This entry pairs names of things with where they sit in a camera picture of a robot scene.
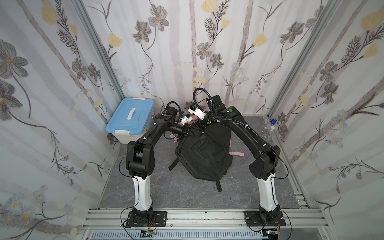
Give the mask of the pink backpack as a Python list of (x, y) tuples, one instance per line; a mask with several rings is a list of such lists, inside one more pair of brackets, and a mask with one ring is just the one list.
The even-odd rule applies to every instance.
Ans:
[[(190, 122), (190, 124), (192, 124), (198, 117), (196, 115), (192, 115), (192, 118), (193, 118), (193, 120)], [(176, 135), (170, 134), (170, 136), (167, 137), (167, 139), (172, 140), (173, 143), (176, 144), (176, 146), (178, 145), (179, 138)], [(239, 157), (245, 156), (244, 152), (229, 152), (229, 154), (232, 156), (239, 156)]]

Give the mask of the black backpack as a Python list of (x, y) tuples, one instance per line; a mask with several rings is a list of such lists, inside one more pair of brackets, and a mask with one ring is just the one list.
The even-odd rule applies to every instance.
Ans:
[(220, 180), (233, 162), (233, 156), (229, 154), (232, 131), (222, 124), (206, 127), (195, 124), (190, 127), (190, 133), (191, 137), (178, 141), (177, 158), (169, 170), (181, 163), (192, 177), (216, 183), (218, 192), (221, 192)]

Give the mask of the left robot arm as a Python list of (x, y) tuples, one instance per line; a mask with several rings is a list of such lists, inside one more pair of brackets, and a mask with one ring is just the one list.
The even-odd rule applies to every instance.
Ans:
[(153, 201), (150, 194), (150, 178), (155, 169), (154, 148), (166, 132), (176, 135), (184, 134), (185, 129), (178, 123), (178, 111), (170, 109), (154, 117), (154, 122), (148, 131), (136, 141), (128, 143), (126, 153), (126, 169), (134, 182), (135, 203), (132, 216), (135, 223), (148, 226), (153, 222)]

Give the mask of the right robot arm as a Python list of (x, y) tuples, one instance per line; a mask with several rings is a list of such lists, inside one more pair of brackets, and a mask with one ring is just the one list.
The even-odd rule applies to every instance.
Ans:
[(260, 137), (235, 107), (209, 109), (210, 123), (221, 123), (228, 127), (251, 151), (255, 160), (249, 165), (249, 170), (258, 183), (260, 220), (263, 225), (271, 225), (281, 213), (275, 191), (275, 173), (280, 148), (270, 145)]

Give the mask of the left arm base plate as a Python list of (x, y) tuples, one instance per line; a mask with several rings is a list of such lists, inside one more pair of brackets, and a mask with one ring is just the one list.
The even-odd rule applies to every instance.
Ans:
[(167, 211), (131, 211), (123, 222), (126, 228), (165, 227), (168, 220)]

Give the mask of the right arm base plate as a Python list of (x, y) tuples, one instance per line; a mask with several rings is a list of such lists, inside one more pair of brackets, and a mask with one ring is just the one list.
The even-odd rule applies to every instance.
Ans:
[(274, 211), (244, 211), (244, 218), (248, 227), (285, 227), (286, 221), (283, 213)]

